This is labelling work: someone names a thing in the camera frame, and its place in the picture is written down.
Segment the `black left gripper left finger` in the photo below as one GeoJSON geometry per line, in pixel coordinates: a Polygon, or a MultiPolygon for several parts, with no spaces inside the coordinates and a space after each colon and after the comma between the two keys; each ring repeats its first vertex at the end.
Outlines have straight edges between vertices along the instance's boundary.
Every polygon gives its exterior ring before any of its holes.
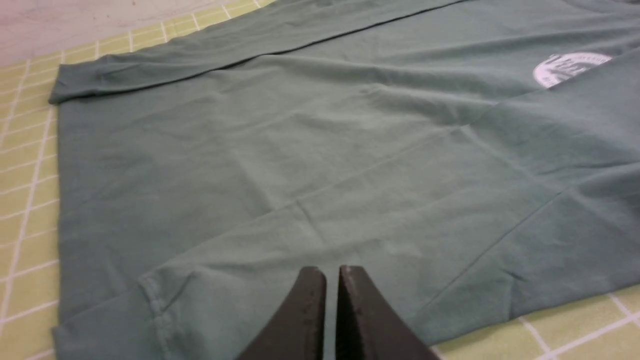
{"type": "Polygon", "coordinates": [[[300,269],[290,292],[238,360],[321,360],[326,294],[320,269],[300,269]]]}

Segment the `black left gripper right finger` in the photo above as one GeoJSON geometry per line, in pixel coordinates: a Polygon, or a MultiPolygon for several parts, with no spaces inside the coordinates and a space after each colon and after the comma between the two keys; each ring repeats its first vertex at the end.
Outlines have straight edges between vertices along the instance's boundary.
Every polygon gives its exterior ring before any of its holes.
{"type": "Polygon", "coordinates": [[[339,268],[337,360],[438,360],[393,310],[362,266],[339,268]]]}

